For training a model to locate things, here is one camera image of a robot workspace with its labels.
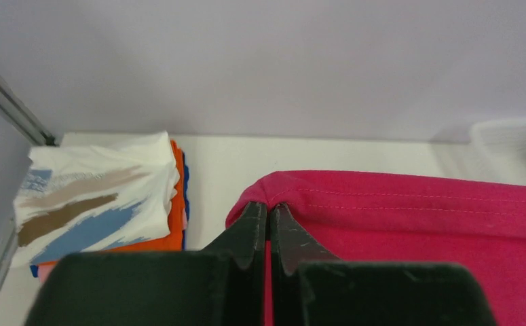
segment magenta fabric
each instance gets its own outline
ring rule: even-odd
[[[265,242],[265,316],[264,325],[274,325],[273,314],[273,272],[271,270],[271,242]]]
[[[447,261],[481,284],[499,325],[526,325],[526,187],[382,173],[288,171],[247,188],[249,201],[287,202],[340,258]]]

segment brown paint stroke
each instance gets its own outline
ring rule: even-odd
[[[86,180],[76,180],[42,198],[29,198],[19,204],[19,207],[46,209],[47,207],[53,207],[68,202],[76,196],[107,190],[148,175],[148,173],[138,173],[133,175],[132,172],[139,167],[140,166],[133,166],[123,170],[114,170],[99,179],[91,178]]]
[[[44,212],[23,223],[19,231],[19,247],[24,247],[35,239],[48,234],[58,228],[62,228],[70,220],[76,218],[82,213],[108,204],[119,194],[101,196],[97,198],[85,199],[80,202],[72,202],[64,205],[60,209],[50,212]]]

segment blue paint stroke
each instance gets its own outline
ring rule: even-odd
[[[53,170],[29,169],[20,188],[23,190],[44,192],[45,189],[47,189],[47,185],[49,185],[49,180],[51,179],[52,175]]]
[[[91,247],[127,224],[136,215],[135,210],[144,202],[143,200],[122,209],[109,209],[99,215],[88,217],[51,241],[31,263],[36,265],[59,260],[69,253]]]

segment folded shirt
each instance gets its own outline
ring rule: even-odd
[[[170,141],[173,154],[176,160],[176,168],[181,178],[174,186],[176,195],[171,199],[171,209],[167,217],[170,234],[155,240],[142,241],[129,244],[127,246],[109,249],[109,252],[133,252],[133,251],[180,251],[183,247],[183,213],[185,212],[185,199],[183,191],[184,168],[183,168],[183,151],[178,147],[175,141]],[[43,280],[46,279],[49,268],[54,266],[56,261],[49,261],[39,264],[38,276]]]
[[[108,147],[33,147],[14,199],[13,267],[169,234],[164,198],[180,179],[166,132]]]

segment orange cloth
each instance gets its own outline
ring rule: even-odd
[[[106,250],[106,252],[133,252],[133,251],[181,251],[183,248],[183,212],[185,211],[185,198],[183,193],[183,182],[185,180],[183,167],[183,151],[177,146],[175,141],[171,141],[176,169],[179,172],[179,182],[174,186],[176,195],[171,199],[171,211],[167,217],[170,233],[164,238],[149,240],[128,246],[117,247]],[[39,264],[48,266],[56,264],[56,261],[49,261]]]

